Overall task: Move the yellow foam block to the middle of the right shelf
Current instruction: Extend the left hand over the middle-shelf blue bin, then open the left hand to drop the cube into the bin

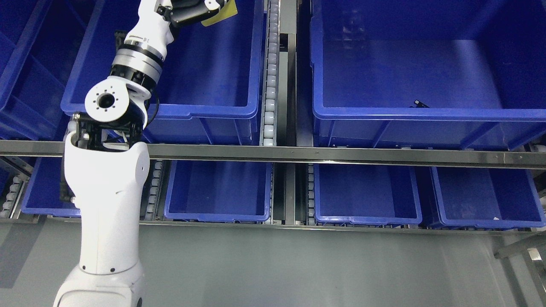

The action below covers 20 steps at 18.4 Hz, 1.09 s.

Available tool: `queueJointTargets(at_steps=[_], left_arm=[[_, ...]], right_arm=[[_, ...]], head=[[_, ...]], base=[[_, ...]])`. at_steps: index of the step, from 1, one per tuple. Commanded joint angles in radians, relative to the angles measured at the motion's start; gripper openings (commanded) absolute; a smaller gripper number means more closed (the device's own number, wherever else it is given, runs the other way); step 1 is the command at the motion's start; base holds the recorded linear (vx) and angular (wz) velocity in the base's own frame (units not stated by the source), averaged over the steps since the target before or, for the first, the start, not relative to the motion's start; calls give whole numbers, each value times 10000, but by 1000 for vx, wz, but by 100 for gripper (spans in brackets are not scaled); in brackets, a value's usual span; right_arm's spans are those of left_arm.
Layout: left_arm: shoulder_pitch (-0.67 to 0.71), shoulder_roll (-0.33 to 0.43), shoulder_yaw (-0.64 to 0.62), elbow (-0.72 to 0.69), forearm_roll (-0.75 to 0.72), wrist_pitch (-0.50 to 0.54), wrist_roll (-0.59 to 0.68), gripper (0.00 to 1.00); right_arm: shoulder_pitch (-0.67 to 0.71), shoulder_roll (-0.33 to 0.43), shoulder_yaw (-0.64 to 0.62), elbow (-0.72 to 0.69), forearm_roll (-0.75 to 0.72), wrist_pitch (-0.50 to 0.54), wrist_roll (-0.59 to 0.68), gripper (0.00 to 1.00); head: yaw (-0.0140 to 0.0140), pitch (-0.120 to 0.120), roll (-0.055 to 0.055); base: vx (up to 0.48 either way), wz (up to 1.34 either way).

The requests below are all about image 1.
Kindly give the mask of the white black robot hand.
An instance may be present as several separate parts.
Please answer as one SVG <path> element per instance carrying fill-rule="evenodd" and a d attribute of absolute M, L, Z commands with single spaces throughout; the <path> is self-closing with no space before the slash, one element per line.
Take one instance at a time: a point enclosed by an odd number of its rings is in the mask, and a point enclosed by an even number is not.
<path fill-rule="evenodd" d="M 182 27 L 201 23 L 217 14 L 224 0 L 142 0 L 138 22 L 124 43 L 155 48 L 163 52 Z"/>

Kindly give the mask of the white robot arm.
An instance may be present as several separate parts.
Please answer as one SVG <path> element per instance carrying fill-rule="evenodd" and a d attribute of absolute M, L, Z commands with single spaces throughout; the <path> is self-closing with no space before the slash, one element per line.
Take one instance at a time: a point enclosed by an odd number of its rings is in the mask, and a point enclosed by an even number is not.
<path fill-rule="evenodd" d="M 142 132 L 145 101 L 158 83 L 172 35 L 131 31 L 110 75 L 88 90 L 85 113 L 68 133 L 63 165 L 81 214 L 77 266 L 55 307 L 140 307 L 145 274 L 139 258 L 139 214 L 150 158 Z"/>

